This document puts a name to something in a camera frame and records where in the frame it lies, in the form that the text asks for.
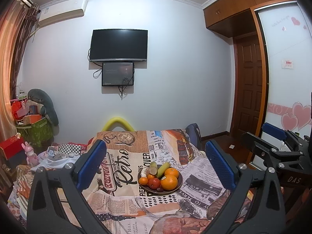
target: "pink bunny toy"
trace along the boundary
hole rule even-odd
[[[21,144],[23,147],[25,154],[27,156],[27,164],[30,164],[31,167],[35,167],[39,164],[37,154],[34,152],[34,148],[28,144],[28,142],[25,142],[24,144]]]

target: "pink heart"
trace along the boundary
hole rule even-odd
[[[291,20],[293,21],[294,23],[294,26],[300,26],[300,21],[297,20],[296,18],[292,17]]]
[[[311,106],[306,105],[305,107],[302,106],[301,103],[296,102],[293,105],[292,113],[298,119],[298,129],[300,130],[305,125],[309,124],[311,121]]]
[[[284,113],[281,118],[282,126],[285,130],[294,130],[298,125],[296,116],[290,117],[288,113]]]

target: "bed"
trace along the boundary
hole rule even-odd
[[[99,132],[82,150],[105,141],[107,154],[88,189],[88,204],[112,233],[201,233],[230,195],[218,179],[206,154],[189,141],[185,130]],[[138,172],[150,162],[170,162],[183,177],[176,192],[157,196],[146,192]],[[15,217],[26,225],[27,204],[34,173],[18,166],[18,178],[8,201]],[[79,226],[61,188],[58,194],[71,223]],[[241,222],[252,200],[249,191],[237,221]]]

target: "door frame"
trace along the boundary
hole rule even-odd
[[[236,115],[236,107],[237,107],[237,98],[238,98],[238,58],[237,58],[237,45],[236,40],[248,36],[252,36],[254,34],[258,35],[259,39],[259,45],[260,45],[260,53],[261,53],[261,60],[262,60],[262,95],[261,95],[261,105],[260,105],[260,113],[259,113],[259,120],[257,124],[257,129],[255,135],[260,137],[262,130],[261,127],[265,121],[266,117],[266,108],[267,108],[267,102],[268,102],[268,93],[269,93],[269,65],[268,65],[268,57],[266,52],[266,46],[264,44],[264,35],[262,31],[262,27],[259,24],[257,13],[255,12],[255,9],[262,8],[268,5],[276,4],[276,3],[282,3],[282,2],[288,2],[288,1],[295,1],[295,0],[273,0],[269,2],[265,2],[262,4],[258,4],[256,6],[253,6],[250,8],[252,12],[252,16],[255,22],[256,26],[256,32],[244,34],[241,36],[233,37],[233,46],[234,46],[234,59],[235,59],[235,93],[234,93],[234,105],[233,105],[233,114],[232,114],[232,121],[231,121],[231,127],[230,127],[230,134],[233,132],[234,127],[234,121],[235,121],[235,115]],[[249,153],[249,156],[247,158],[246,164],[249,164],[249,162],[252,160],[254,154],[252,152]]]

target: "gray plush toy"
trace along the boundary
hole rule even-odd
[[[28,92],[28,99],[39,104],[38,113],[46,116],[46,118],[54,125],[58,125],[57,113],[54,110],[52,99],[43,90],[31,89]]]

